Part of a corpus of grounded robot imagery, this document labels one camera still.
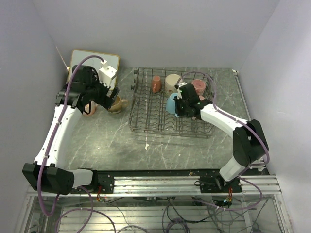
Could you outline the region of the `tan round stoneware mug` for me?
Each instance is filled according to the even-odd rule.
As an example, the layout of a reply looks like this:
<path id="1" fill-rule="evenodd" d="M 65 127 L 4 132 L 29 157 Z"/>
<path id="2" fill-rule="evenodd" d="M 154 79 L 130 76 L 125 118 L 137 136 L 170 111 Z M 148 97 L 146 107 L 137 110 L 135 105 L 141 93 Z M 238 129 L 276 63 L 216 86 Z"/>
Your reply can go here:
<path id="1" fill-rule="evenodd" d="M 127 107 L 129 105 L 129 100 L 127 99 L 122 99 L 119 95 L 117 95 L 114 103 L 108 110 L 108 112 L 112 114 L 117 114 L 119 113 L 123 108 Z"/>

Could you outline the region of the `pink hexagonal mug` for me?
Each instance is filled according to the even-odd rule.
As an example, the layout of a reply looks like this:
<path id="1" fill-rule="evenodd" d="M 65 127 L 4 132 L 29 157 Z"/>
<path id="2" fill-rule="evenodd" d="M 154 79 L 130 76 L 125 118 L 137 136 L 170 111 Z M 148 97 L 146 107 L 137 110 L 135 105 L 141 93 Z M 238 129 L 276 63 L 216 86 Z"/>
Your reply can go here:
<path id="1" fill-rule="evenodd" d="M 204 100 L 205 98 L 204 98 L 203 96 L 199 95 L 199 99 L 200 99 L 200 101 L 202 101 L 202 100 Z"/>

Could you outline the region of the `pale pink mug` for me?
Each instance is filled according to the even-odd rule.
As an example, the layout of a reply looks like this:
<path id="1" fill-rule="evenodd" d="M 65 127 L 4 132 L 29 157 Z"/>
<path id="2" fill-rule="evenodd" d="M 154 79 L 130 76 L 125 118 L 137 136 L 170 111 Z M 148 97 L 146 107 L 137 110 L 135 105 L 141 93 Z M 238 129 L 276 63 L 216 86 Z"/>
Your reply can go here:
<path id="1" fill-rule="evenodd" d="M 83 111 L 83 115 L 84 116 L 91 116 L 96 112 L 96 109 L 97 109 L 97 104 L 92 101 L 91 103 L 89 103 L 85 106 L 84 111 Z"/>

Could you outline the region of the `small salmon dotted mug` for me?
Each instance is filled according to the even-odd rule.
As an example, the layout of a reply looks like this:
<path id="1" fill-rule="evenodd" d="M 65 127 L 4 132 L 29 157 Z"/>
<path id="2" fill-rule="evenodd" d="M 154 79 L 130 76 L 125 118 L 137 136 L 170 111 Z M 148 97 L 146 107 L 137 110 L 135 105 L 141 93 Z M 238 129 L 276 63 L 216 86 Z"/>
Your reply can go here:
<path id="1" fill-rule="evenodd" d="M 162 88 L 162 83 L 161 83 L 161 78 L 158 75 L 155 75 L 152 77 L 151 81 L 151 91 L 153 93 L 157 93 L 161 90 Z"/>

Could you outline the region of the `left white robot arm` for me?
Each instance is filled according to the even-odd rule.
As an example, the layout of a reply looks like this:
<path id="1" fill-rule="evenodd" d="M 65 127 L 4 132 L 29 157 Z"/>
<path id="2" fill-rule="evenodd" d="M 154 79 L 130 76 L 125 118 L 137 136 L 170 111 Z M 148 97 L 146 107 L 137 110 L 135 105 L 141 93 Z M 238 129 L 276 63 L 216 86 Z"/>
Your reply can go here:
<path id="1" fill-rule="evenodd" d="M 58 92 L 51 127 L 42 149 L 33 163 L 26 163 L 22 173 L 34 190 L 67 195 L 82 186 L 89 193 L 99 188 L 96 170 L 65 169 L 65 155 L 73 129 L 85 106 L 92 102 L 110 109 L 119 89 L 114 86 L 116 69 L 102 64 L 99 70 L 91 66 L 74 66 L 73 79 Z"/>

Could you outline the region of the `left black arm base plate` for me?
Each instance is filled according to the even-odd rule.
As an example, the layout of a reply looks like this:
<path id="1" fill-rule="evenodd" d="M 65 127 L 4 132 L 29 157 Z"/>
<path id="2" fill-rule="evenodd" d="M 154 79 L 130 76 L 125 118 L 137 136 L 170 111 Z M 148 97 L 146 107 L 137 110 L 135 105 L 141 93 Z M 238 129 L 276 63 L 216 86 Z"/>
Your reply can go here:
<path id="1" fill-rule="evenodd" d="M 94 191 L 103 194 L 112 194 L 114 191 L 115 179 L 112 174 L 104 171 L 96 171 L 94 175 Z"/>

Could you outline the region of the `large cream floral mug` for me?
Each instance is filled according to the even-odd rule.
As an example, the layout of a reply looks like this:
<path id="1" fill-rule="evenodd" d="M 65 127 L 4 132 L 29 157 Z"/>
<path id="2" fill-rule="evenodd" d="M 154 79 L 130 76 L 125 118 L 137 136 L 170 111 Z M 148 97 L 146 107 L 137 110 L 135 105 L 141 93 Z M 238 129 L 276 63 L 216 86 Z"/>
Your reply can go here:
<path id="1" fill-rule="evenodd" d="M 165 92 L 166 94 L 172 94 L 172 93 L 176 93 L 177 89 L 175 88 L 175 85 L 177 85 L 178 83 L 182 82 L 182 78 L 180 75 L 178 74 L 169 74 L 166 78 L 165 78 Z"/>

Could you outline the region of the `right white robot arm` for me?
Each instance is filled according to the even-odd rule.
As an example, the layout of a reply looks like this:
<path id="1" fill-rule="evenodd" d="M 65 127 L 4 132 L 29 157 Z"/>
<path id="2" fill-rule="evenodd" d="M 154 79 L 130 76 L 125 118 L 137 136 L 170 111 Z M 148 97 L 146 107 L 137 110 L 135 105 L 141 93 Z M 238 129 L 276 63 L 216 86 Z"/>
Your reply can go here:
<path id="1" fill-rule="evenodd" d="M 232 158 L 220 169 L 220 177 L 214 180 L 215 188 L 225 192 L 231 187 L 231 180 L 241 175 L 246 168 L 263 156 L 268 156 L 268 145 L 259 121 L 236 117 L 222 110 L 215 100 L 200 100 L 190 83 L 175 86 L 175 113 L 180 117 L 194 117 L 210 123 L 232 138 Z"/>

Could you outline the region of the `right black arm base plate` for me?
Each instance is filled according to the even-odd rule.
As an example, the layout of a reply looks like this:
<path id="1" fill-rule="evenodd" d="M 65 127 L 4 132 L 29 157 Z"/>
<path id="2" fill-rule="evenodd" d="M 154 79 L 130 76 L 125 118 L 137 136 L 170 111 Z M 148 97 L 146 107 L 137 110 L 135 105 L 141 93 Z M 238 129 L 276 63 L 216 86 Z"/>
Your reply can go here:
<path id="1" fill-rule="evenodd" d="M 193 173 L 199 176 L 194 182 L 195 186 L 200 187 L 201 193 L 233 193 L 242 192 L 241 182 L 239 178 L 226 182 L 220 175 L 219 169 L 200 169 Z"/>

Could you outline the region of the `light blue mug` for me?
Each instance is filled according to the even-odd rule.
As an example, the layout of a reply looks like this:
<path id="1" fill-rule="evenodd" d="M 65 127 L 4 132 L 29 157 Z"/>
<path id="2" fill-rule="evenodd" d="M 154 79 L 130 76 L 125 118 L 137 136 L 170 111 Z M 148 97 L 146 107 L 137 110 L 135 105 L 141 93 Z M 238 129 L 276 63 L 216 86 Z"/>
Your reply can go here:
<path id="1" fill-rule="evenodd" d="M 176 106 L 175 106 L 175 101 L 174 98 L 177 97 L 177 93 L 172 93 L 168 99 L 167 99 L 167 103 L 166 103 L 166 111 L 169 114 L 174 115 L 175 117 L 179 117 L 178 114 L 175 112 Z"/>

